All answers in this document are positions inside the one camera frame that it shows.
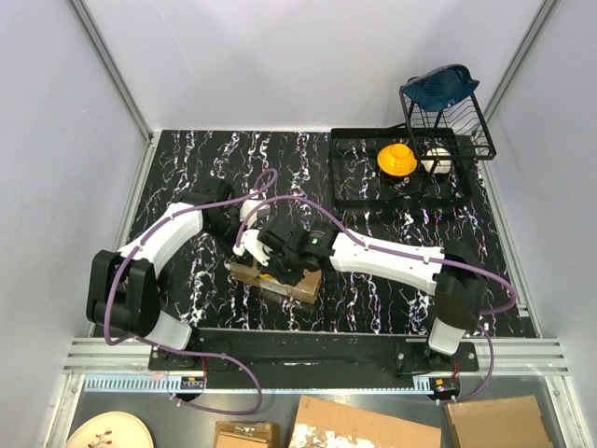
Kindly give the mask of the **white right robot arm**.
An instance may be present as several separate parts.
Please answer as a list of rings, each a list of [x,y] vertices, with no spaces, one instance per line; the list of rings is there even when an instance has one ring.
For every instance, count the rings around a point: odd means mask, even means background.
[[[306,230],[272,219],[243,239],[263,273],[296,285],[305,270],[361,273],[415,287],[434,298],[435,319],[423,347],[426,364],[444,370],[476,328],[487,276],[464,245],[402,245],[319,222]]]

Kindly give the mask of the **brown cardboard express box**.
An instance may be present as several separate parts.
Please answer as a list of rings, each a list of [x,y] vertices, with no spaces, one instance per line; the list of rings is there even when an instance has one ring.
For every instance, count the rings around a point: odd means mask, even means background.
[[[305,270],[303,278],[295,286],[291,286],[283,284],[271,276],[262,274],[256,264],[249,267],[241,263],[232,262],[229,269],[232,278],[236,281],[309,304],[315,304],[323,281],[321,271],[311,273]]]

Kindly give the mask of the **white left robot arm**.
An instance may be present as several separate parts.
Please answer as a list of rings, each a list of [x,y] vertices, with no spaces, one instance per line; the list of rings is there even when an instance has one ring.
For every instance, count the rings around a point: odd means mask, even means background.
[[[158,279],[170,258],[191,238],[207,232],[223,245],[234,244],[240,226],[238,200],[221,191],[186,191],[144,233],[117,251],[102,250],[92,260],[86,317],[110,333],[120,332],[169,347],[169,359],[183,370],[201,360],[192,328],[162,310]]]

